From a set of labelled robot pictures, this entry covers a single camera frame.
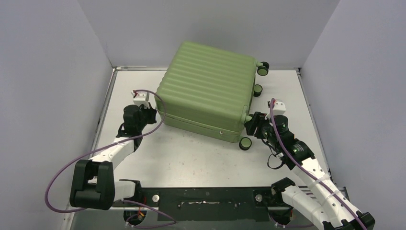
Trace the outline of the green suitcase with blue lining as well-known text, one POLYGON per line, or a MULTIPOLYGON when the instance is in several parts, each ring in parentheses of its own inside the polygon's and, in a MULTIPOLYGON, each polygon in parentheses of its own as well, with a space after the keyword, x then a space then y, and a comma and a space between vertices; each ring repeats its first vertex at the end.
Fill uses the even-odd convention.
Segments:
POLYGON ((256 76, 269 64, 254 57, 195 42, 183 42, 156 91, 156 109, 168 126, 248 150, 241 134, 251 120, 252 99, 262 93, 256 76))

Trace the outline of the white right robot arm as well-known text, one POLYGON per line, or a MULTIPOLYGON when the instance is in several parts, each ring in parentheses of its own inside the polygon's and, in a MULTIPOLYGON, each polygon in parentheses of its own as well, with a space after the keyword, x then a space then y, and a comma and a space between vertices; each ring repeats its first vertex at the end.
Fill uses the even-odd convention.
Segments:
POLYGON ((299 211, 319 230, 372 230, 375 219, 361 212, 331 181, 315 154, 289 130, 284 115, 255 112, 244 124, 249 136, 261 139, 277 158, 298 176, 313 194, 303 192, 291 179, 272 184, 271 199, 299 211))

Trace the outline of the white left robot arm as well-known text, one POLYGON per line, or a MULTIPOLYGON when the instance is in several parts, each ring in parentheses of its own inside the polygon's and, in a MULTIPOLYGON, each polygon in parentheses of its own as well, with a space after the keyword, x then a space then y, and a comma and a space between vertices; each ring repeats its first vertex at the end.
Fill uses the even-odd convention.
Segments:
POLYGON ((88 160, 76 162, 69 198, 71 206, 108 210, 114 202, 122 199, 132 206, 143 201, 141 183, 137 180, 117 179, 114 170, 139 148, 145 126, 157 122, 156 113, 156 109, 151 108, 149 103, 124 108, 124 121, 112 146, 88 160))

